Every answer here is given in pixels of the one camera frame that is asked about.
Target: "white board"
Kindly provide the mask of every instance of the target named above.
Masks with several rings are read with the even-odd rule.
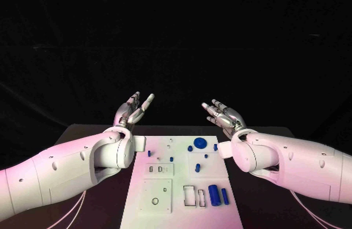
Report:
[[[207,142],[203,149],[193,145],[197,137]],[[145,151],[135,156],[119,228],[242,228],[225,163],[218,151],[213,151],[216,137],[145,138]],[[193,147],[192,152],[187,151],[187,146]],[[210,205],[209,185],[218,186],[222,201],[219,206]],[[229,205],[223,204],[222,188],[226,189]],[[192,204],[189,200],[195,199],[196,206],[184,206],[184,196],[186,204]]]

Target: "black background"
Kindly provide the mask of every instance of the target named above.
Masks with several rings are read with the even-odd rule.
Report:
[[[212,125],[215,98],[249,126],[350,153],[352,0],[3,0],[0,168],[73,124]]]

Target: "blue object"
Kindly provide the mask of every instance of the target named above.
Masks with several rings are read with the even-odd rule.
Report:
[[[222,197],[223,197],[223,204],[229,205],[229,199],[228,199],[228,195],[226,195],[226,190],[222,188]]]
[[[203,138],[197,137],[195,139],[193,144],[195,144],[196,148],[203,149],[206,147],[206,140]]]
[[[219,206],[222,204],[222,201],[220,201],[220,196],[218,195],[218,186],[210,185],[207,189],[209,189],[209,196],[210,196],[210,205]]]
[[[196,164],[196,172],[200,171],[200,164]]]

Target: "humanoid robot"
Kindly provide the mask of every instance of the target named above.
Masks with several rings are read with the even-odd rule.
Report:
[[[0,221],[24,210],[57,203],[128,168],[145,137],[134,124],[153,101],[138,108],[140,92],[119,106],[112,127],[44,149],[19,165],[0,170]],[[218,144],[220,158],[233,157],[244,172],[288,190],[326,201],[352,204],[352,156],[313,141],[258,133],[241,115],[216,100],[202,103],[231,141]]]

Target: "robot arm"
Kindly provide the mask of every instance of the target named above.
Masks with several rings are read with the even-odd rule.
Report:
[[[216,100],[212,102],[215,106],[202,104],[212,115],[207,120],[231,139],[218,145],[220,157],[233,157],[244,172],[288,190],[352,204],[352,156],[317,142],[246,129],[239,114]]]
[[[0,221],[69,199],[128,168],[134,151],[143,152],[145,147],[145,137],[132,136],[130,130],[154,98],[151,94],[137,109],[138,96],[137,92],[121,105],[114,126],[101,134],[55,145],[0,170]]]

